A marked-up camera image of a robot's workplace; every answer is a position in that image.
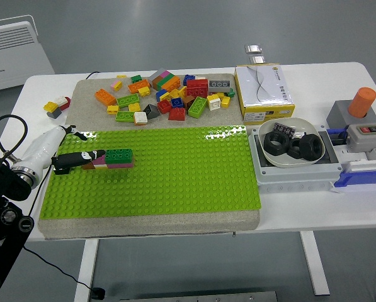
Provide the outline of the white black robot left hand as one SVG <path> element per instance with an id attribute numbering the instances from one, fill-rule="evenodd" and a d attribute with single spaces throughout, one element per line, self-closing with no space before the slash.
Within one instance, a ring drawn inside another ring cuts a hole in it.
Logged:
<path id="1" fill-rule="evenodd" d="M 56 155 L 67 134 L 83 141 L 87 138 L 74 125 L 57 126 L 36 138 L 27 148 L 22 159 L 13 164 L 12 171 L 29 172 L 40 177 L 44 169 L 53 165 L 56 169 L 69 169 L 92 162 L 106 154 L 105 150 L 93 150 Z"/>

